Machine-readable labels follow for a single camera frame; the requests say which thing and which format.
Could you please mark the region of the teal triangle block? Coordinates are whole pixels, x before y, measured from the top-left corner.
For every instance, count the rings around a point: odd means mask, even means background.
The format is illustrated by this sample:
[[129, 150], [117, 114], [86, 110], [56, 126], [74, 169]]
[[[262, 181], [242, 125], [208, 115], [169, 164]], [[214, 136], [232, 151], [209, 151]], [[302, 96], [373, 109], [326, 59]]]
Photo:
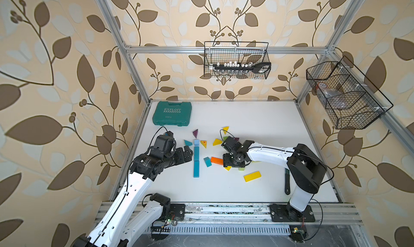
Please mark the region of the teal triangle block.
[[188, 140], [184, 140], [185, 146], [193, 146], [193, 143]]

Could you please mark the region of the orange rectangular block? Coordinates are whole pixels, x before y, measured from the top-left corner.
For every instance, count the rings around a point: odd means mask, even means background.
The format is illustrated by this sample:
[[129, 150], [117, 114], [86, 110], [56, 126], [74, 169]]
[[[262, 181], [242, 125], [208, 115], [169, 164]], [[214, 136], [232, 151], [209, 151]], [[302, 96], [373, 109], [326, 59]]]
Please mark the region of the orange rectangular block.
[[217, 164], [217, 165], [221, 165], [221, 166], [223, 166], [223, 165], [224, 165], [223, 159], [220, 159], [220, 158], [212, 157], [212, 158], [210, 159], [210, 161], [211, 161], [211, 163], [213, 163], [213, 164]]

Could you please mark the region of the teal wedge block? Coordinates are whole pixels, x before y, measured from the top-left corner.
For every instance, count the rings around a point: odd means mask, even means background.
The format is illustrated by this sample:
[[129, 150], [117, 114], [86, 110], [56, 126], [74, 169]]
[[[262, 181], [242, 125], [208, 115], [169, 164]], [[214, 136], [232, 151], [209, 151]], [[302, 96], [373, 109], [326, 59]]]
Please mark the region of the teal wedge block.
[[209, 158], [209, 157], [205, 157], [205, 158], [204, 158], [204, 162], [205, 162], [205, 164], [206, 164], [206, 166], [207, 166], [207, 167], [212, 166], [212, 163], [211, 163], [211, 160], [210, 160], [210, 158]]

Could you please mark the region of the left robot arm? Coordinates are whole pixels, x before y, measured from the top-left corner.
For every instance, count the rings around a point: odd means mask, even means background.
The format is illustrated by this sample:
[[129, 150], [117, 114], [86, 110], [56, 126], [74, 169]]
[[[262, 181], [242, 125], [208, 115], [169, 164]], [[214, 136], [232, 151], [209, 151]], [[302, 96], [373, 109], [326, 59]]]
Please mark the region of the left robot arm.
[[126, 182], [103, 219], [89, 235], [78, 237], [73, 245], [130, 247], [155, 221], [170, 220], [170, 198], [158, 193], [150, 197], [136, 216], [133, 212], [158, 175], [167, 168], [192, 161], [193, 155], [189, 146], [177, 146], [172, 132], [159, 135], [152, 146], [133, 159]]

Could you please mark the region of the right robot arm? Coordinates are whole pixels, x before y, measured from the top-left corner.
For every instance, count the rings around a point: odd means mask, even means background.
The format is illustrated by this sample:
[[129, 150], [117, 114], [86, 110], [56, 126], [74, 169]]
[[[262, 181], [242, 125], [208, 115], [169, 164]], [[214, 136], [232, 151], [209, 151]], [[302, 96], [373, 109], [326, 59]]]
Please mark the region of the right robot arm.
[[224, 167], [244, 168], [253, 161], [259, 161], [288, 169], [296, 183], [288, 205], [298, 212], [303, 212], [311, 198], [318, 193], [328, 171], [328, 167], [304, 144], [277, 148], [252, 140], [241, 143], [233, 137], [227, 137], [222, 147], [227, 151], [223, 155]]

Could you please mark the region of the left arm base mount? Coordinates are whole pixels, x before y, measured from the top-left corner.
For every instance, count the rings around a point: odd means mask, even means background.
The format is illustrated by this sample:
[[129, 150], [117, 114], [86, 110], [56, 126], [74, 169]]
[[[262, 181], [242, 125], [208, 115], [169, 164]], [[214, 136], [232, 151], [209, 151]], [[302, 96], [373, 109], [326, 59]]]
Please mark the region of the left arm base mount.
[[150, 201], [158, 202], [162, 207], [162, 213], [159, 220], [167, 224], [171, 224], [173, 226], [177, 225], [178, 222], [184, 220], [185, 216], [185, 204], [171, 204], [170, 198], [155, 193], [150, 196]]

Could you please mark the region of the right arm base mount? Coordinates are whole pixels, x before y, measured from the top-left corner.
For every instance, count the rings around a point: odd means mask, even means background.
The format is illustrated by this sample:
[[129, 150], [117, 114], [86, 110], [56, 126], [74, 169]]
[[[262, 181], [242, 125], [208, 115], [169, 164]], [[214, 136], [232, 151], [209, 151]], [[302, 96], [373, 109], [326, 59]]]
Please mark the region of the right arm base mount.
[[272, 222], [315, 222], [315, 216], [310, 205], [304, 211], [298, 211], [288, 204], [269, 205]]

